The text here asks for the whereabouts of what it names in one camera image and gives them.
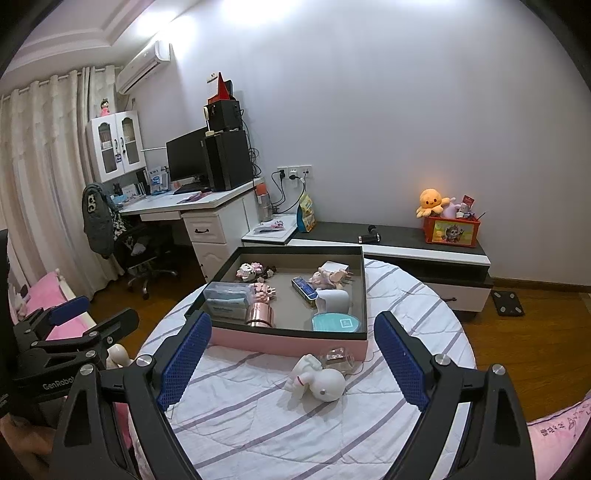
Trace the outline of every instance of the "pink pillow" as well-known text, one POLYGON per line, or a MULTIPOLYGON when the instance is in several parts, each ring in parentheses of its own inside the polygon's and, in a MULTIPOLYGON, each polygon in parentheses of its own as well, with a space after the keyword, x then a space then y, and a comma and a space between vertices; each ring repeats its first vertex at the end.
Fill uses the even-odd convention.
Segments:
MULTIPOLYGON (((55 272, 49 272, 45 277, 29 288, 31 299, 27 302, 27 315, 35 310, 48 309, 61 305, 66 301, 61 292, 60 284, 55 272)), ((64 338, 81 337, 88 330, 86 324, 80 316, 73 318, 69 322, 54 327, 47 340, 60 340, 64 338)))
POLYGON ((558 471, 583 433, 589 418, 591 398, 528 424, 537 480, 549 480, 558 471))

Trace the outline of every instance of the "pink figurine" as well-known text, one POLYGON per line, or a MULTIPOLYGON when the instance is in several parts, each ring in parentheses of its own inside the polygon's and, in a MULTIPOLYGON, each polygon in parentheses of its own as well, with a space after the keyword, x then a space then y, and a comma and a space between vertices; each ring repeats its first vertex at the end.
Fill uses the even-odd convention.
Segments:
POLYGON ((250 282, 260 274, 262 274, 262 265, 260 263, 243 263, 236 272, 236 277, 244 282, 250 282))
POLYGON ((103 101, 100 103, 100 115, 107 116, 110 114, 111 112, 109 112, 109 99, 103 98, 103 101))
POLYGON ((256 282, 253 283, 255 287, 256 301, 263 303, 269 303, 277 295, 276 289, 270 287, 266 283, 256 282))
POLYGON ((312 275, 312 278, 308 280, 308 283, 312 285, 312 288, 315 290, 327 290, 330 288, 343 290, 341 281, 348 277, 350 277, 350 274, 345 270, 330 272, 320 267, 318 272, 312 275))

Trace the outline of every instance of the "white cabinet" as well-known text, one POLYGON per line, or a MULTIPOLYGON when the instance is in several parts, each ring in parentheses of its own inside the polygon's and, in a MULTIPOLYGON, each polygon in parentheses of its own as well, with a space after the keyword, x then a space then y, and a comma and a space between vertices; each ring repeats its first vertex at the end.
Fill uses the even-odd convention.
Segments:
POLYGON ((197 255, 199 266, 206 281, 210 282, 212 280, 235 249, 237 249, 236 245, 193 242, 193 250, 195 250, 195 255, 197 255))
POLYGON ((137 112, 92 119, 86 127, 92 167, 99 181, 145 168, 137 112))
MULTIPOLYGON (((254 194, 244 199, 254 202, 254 194)), ((243 198, 237 198, 222 208, 189 212, 182 215, 201 271, 208 282, 241 245, 249 231, 243 198)))

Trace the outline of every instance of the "plastic container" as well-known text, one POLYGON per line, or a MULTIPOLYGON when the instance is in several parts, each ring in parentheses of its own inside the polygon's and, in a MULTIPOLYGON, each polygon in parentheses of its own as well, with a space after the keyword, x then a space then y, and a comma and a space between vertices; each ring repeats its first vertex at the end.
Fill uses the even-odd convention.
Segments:
POLYGON ((211 282, 204 290, 206 309, 217 317, 245 320, 248 307, 256 302, 253 284, 211 282))
POLYGON ((267 185, 261 183, 255 187, 256 193, 256 211, 258 213, 259 222, 268 222, 273 220, 273 205, 271 204, 271 196, 267 191, 267 185))

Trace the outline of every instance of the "power outlet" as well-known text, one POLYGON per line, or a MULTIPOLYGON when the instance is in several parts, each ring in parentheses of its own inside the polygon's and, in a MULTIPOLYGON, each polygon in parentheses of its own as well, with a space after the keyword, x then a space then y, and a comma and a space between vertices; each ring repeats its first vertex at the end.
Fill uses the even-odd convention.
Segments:
POLYGON ((287 182, 287 184, 289 185, 290 182, 293 186, 299 186, 300 183, 300 179, 304 178, 304 175, 306 176, 306 180, 308 180, 311 176, 312 176, 312 165, 297 165, 297 166, 291 166, 291 167, 277 167, 277 171, 281 171, 283 170, 285 172, 285 180, 284 182, 287 182), (300 179, 295 179, 295 180, 290 180, 290 175, 295 174, 297 177, 299 177, 300 179))

